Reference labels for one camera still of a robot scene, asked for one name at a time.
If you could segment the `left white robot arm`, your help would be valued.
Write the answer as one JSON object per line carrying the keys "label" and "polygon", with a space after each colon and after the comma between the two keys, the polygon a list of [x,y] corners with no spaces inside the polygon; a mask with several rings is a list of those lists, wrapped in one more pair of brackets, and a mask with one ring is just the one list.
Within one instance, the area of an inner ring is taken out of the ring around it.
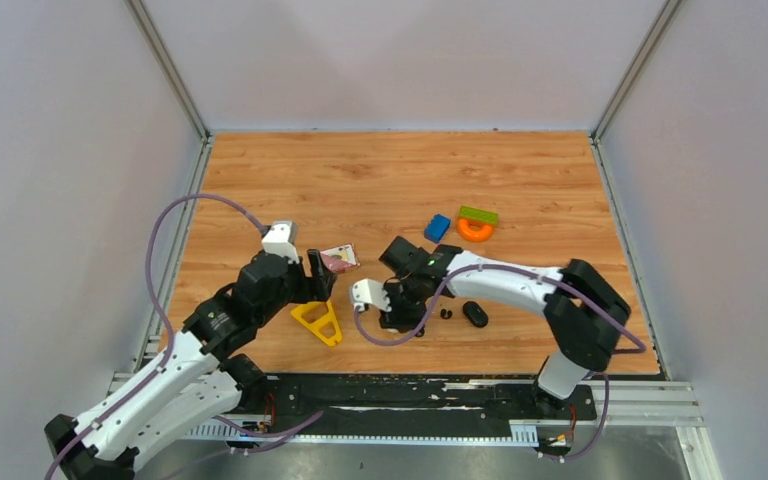
{"label": "left white robot arm", "polygon": [[200,303],[167,347],[95,407],[44,428],[54,460],[46,476],[132,479],[166,445],[237,408],[258,411],[265,375],[240,348],[289,304],[327,301],[337,281],[315,249],[300,259],[258,252],[237,279]]}

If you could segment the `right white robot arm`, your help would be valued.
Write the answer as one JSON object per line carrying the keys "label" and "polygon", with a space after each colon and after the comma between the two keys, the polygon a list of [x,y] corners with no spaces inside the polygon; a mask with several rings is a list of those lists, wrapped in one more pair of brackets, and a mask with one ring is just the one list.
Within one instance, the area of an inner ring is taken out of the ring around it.
{"label": "right white robot arm", "polygon": [[480,256],[453,245],[427,251],[398,236],[379,257],[392,277],[363,280],[351,288],[358,312],[373,306],[382,328],[406,336],[419,333],[432,306],[445,296],[489,300],[541,316],[557,349],[539,370],[531,403],[544,417],[556,417],[589,374],[603,372],[622,337],[634,352],[646,347],[626,327],[631,308],[588,262],[532,267]]}

